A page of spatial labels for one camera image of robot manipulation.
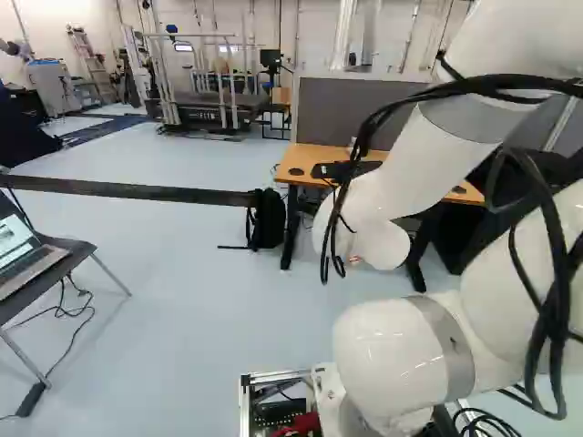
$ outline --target ladder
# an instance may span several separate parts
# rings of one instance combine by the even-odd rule
[[[103,105],[115,103],[118,100],[118,93],[111,85],[109,73],[93,51],[93,47],[91,46],[91,43],[89,43],[89,38],[83,27],[67,25],[66,33],[68,34],[71,43],[73,43],[73,47],[75,48],[79,59],[82,61],[82,64],[85,65],[85,68],[90,75],[90,79],[95,83],[101,98],[101,103]]]

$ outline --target red component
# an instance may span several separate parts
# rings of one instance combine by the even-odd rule
[[[307,412],[301,416],[293,418],[293,426],[281,428],[274,432],[271,437],[283,437],[288,432],[297,432],[299,435],[306,435],[310,431],[320,430],[320,420],[317,412]]]

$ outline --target black backpack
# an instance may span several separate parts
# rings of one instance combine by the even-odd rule
[[[247,208],[245,234],[247,246],[219,246],[219,249],[273,249],[283,242],[285,203],[273,188],[255,189],[255,212]]]

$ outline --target laptop screen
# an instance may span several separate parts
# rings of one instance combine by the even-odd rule
[[[0,270],[40,246],[40,241],[16,215],[0,219]]]

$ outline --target gray partition panel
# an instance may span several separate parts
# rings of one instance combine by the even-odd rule
[[[382,105],[427,88],[426,83],[302,77],[296,142],[348,146],[358,127]],[[390,150],[413,105],[399,109],[373,138],[373,148]]]
[[[379,107],[408,97],[428,85],[422,82],[303,76],[298,95],[296,142],[348,146],[358,127]],[[555,96],[527,117],[506,139],[505,145],[540,150],[557,122],[568,98]],[[373,137],[373,148],[390,150],[413,109],[397,111]],[[570,156],[583,145],[578,105],[555,151]]]

